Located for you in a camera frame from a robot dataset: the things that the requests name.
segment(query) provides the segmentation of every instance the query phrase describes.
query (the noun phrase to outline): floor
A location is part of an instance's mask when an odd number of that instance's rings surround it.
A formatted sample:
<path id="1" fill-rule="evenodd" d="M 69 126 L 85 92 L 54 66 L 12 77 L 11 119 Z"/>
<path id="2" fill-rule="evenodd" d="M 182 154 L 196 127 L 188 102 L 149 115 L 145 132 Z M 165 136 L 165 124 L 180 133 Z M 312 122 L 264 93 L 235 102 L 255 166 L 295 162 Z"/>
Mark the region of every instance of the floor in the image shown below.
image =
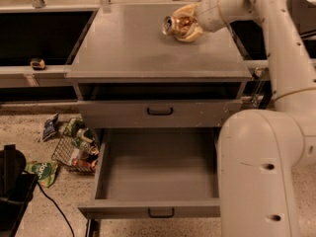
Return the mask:
<path id="1" fill-rule="evenodd" d="M 46 142 L 41 141 L 44 121 L 59 113 L 59 133 Z M 4 105 L 0 106 L 0 148 L 16 144 L 28 161 L 50 161 L 65 124 L 80 117 L 74 104 L 70 105 Z M 303 237 L 316 235 L 316 166 L 294 168 L 292 177 L 297 200 L 299 224 Z M 94 188 L 94 177 L 69 173 L 61 168 L 54 184 L 45 188 L 55 199 L 74 228 L 75 236 L 85 236 L 86 218 L 77 209 L 78 204 L 89 201 Z M 70 230 L 54 207 L 36 188 L 17 237 L 71 236 Z M 220 218 L 193 219 L 138 219 L 102 220 L 95 236 L 107 237 L 219 237 Z"/>

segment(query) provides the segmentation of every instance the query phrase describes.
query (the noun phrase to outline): snack bag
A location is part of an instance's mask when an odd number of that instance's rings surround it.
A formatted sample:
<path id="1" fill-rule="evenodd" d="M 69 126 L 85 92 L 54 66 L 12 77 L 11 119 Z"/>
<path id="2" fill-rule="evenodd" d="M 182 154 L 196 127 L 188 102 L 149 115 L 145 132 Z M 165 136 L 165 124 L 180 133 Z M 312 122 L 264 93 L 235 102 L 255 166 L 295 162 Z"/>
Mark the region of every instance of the snack bag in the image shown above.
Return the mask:
<path id="1" fill-rule="evenodd" d="M 55 180 L 55 173 L 58 168 L 56 161 L 40 163 L 33 161 L 27 163 L 26 171 L 33 174 L 38 174 L 39 183 L 44 187 L 49 187 Z"/>

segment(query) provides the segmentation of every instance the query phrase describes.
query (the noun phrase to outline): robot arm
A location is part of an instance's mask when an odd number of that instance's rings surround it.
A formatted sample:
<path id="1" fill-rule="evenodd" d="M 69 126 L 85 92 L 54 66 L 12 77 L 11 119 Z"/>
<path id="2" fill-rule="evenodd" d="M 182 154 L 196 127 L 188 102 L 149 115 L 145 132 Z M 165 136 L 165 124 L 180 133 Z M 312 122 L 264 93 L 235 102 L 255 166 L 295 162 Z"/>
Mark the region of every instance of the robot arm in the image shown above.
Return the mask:
<path id="1" fill-rule="evenodd" d="M 192 18 L 185 29 L 179 24 L 182 9 L 163 26 L 165 34 L 181 41 L 236 20 L 257 20 L 264 33 L 276 112 L 240 112 L 220 131 L 223 236 L 300 236 L 291 167 L 316 163 L 316 72 L 286 0 L 203 0 L 190 12 L 185 8 Z"/>

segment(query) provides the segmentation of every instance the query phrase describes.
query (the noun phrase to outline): drawer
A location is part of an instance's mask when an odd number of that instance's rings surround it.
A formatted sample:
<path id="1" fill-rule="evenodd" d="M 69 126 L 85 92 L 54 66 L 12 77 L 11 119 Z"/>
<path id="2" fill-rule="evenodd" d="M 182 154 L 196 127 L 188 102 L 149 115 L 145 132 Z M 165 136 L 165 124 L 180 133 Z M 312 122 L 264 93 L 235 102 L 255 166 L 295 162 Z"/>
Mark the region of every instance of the drawer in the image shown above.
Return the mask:
<path id="1" fill-rule="evenodd" d="M 229 101 L 79 101 L 80 113 L 91 128 L 216 127 L 241 108 Z"/>
<path id="2" fill-rule="evenodd" d="M 107 130 L 87 218 L 219 216 L 211 128 Z"/>

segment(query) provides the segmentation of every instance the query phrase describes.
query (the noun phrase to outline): basket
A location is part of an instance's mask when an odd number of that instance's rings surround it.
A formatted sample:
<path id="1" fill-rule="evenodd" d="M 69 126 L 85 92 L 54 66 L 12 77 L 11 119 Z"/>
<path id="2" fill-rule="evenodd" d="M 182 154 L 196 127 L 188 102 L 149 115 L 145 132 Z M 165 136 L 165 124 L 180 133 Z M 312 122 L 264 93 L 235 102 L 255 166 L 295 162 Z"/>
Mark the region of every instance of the basket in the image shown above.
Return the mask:
<path id="1" fill-rule="evenodd" d="M 80 118 L 72 118 L 69 120 L 69 122 L 71 122 L 73 119 L 82 121 Z M 68 129 L 68 126 L 66 126 L 51 156 L 51 159 L 57 161 L 69 172 L 95 173 L 95 171 L 91 168 L 71 165 L 73 152 L 75 150 L 72 140 L 76 135 L 74 134 L 69 136 L 69 133 L 71 134 L 71 131 Z"/>

